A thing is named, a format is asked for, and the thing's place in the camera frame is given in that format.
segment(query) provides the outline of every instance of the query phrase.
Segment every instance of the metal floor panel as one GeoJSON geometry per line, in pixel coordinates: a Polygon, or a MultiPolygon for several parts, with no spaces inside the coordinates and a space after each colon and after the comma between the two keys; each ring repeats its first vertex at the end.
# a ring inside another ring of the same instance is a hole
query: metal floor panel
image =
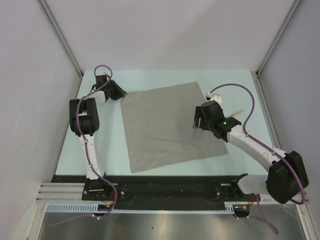
{"type": "MultiPolygon", "coordinates": [[[[39,240],[305,240],[293,204],[263,205],[275,235],[263,221],[236,220],[225,214],[111,214],[107,219],[82,217],[48,226],[81,213],[45,214],[39,240]]],[[[251,216],[260,216],[256,205],[251,216]]]]}

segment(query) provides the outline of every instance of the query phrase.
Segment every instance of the table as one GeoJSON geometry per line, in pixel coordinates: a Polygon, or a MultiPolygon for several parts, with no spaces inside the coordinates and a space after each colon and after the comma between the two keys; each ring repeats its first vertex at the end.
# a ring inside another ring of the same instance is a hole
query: table
{"type": "MultiPolygon", "coordinates": [[[[251,72],[246,69],[224,70],[117,70],[113,79],[127,92],[150,90],[197,81],[203,95],[214,87],[237,83],[249,88],[255,98],[255,110],[247,124],[247,129],[267,143],[271,143],[267,124],[258,99],[251,72]]],[[[86,95],[95,84],[93,71],[84,73],[78,92],[78,98],[86,95]]],[[[222,108],[225,116],[243,109],[236,118],[242,123],[250,112],[252,102],[246,91],[235,86],[227,86],[216,91],[222,97],[222,108]]],[[[97,134],[99,160],[105,161],[107,175],[138,176],[222,176],[266,175],[265,169],[254,159],[237,147],[226,144],[228,154],[207,159],[167,165],[143,172],[131,173],[126,136],[122,121],[121,100],[108,100],[99,105],[98,114],[100,129],[97,134]]],[[[86,175],[86,159],[78,137],[68,128],[57,169],[58,176],[86,175]]]]}

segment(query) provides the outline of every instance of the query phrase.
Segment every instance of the white wall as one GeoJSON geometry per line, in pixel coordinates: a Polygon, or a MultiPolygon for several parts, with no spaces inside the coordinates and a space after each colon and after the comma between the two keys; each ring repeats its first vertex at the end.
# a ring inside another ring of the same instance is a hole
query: white wall
{"type": "Polygon", "coordinates": [[[83,70],[257,70],[294,0],[47,0],[83,70]]]}
{"type": "Polygon", "coordinates": [[[307,195],[320,221],[319,10],[319,0],[302,2],[261,80],[284,148],[303,157],[307,195]]]}
{"type": "Polygon", "coordinates": [[[53,172],[80,78],[36,0],[0,1],[0,239],[53,172]]]}

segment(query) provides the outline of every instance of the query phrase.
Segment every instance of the black mounting bracket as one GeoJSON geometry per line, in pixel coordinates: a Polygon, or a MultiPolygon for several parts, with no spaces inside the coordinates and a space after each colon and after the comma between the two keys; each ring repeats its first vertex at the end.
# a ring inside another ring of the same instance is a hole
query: black mounting bracket
{"type": "MultiPolygon", "coordinates": [[[[95,85],[92,86],[92,89],[98,89],[103,84],[107,82],[107,80],[110,79],[109,75],[98,75],[95,76],[95,85]]],[[[118,100],[122,97],[124,97],[127,92],[123,90],[114,80],[110,79],[109,83],[100,89],[100,91],[104,92],[105,95],[105,101],[107,101],[109,98],[112,100],[118,100]]]]}
{"type": "MultiPolygon", "coordinates": [[[[225,202],[248,202],[240,176],[104,176],[114,184],[119,210],[215,211],[225,202]]],[[[86,179],[84,201],[113,201],[114,190],[103,180],[86,179]]]]}

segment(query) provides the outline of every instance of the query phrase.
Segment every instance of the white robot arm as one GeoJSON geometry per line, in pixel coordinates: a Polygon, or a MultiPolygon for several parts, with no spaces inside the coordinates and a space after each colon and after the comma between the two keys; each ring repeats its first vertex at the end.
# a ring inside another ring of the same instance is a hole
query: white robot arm
{"type": "Polygon", "coordinates": [[[253,136],[232,116],[225,118],[220,96],[208,94],[206,99],[195,108],[193,128],[213,132],[216,138],[246,152],[268,172],[268,176],[243,176],[237,184],[244,194],[270,194],[284,204],[301,191],[300,183],[302,188],[309,185],[302,157],[297,152],[277,149],[253,136]]]}

